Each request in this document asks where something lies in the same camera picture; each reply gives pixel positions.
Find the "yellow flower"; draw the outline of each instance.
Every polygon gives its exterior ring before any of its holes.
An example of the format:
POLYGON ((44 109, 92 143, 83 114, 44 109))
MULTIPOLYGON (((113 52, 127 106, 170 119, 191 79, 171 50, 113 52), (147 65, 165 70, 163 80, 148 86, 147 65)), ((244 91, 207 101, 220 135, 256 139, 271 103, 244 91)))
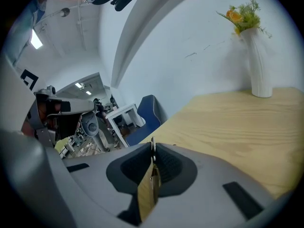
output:
POLYGON ((231 12, 232 12, 232 10, 228 10, 226 13, 226 16, 229 17, 231 12))
POLYGON ((234 31, 238 36, 240 36, 241 32, 239 31, 238 27, 234 27, 234 31))
POLYGON ((229 17, 231 18, 231 20, 233 22, 242 22, 243 21, 242 15, 240 15, 238 12, 235 12, 235 11, 231 11, 229 14, 229 17))

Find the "ceiling light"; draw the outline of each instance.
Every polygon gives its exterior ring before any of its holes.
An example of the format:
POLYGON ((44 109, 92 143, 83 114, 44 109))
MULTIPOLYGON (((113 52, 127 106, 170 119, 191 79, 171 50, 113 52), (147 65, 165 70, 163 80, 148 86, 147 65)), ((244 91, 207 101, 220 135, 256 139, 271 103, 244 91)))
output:
POLYGON ((32 43, 35 49, 38 49, 43 46, 34 30, 32 30, 32 40, 30 42, 32 43))

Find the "curved white beam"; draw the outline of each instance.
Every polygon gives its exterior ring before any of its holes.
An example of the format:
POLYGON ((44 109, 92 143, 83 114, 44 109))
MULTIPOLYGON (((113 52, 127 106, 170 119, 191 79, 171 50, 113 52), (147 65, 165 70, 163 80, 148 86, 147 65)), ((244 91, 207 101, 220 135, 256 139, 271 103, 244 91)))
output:
POLYGON ((137 0, 117 46, 111 86, 117 87, 131 60, 155 26, 184 0, 137 0))

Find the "white vase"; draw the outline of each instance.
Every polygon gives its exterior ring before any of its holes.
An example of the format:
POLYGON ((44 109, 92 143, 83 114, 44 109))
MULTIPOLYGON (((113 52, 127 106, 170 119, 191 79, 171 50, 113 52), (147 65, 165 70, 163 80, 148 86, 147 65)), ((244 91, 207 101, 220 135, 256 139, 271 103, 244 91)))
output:
POLYGON ((246 42, 248 49, 252 94, 268 98, 272 96, 272 85, 270 68, 265 64, 261 48, 261 36, 258 28, 246 29, 241 32, 241 37, 246 42))

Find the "black sign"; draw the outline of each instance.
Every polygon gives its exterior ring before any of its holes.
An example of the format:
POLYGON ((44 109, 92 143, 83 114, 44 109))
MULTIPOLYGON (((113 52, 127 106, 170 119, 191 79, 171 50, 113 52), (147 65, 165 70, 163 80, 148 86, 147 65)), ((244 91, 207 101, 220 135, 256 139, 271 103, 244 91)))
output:
POLYGON ((23 82, 29 87, 30 90, 32 90, 38 80, 38 77, 28 70, 24 69, 21 78, 23 79, 23 82))

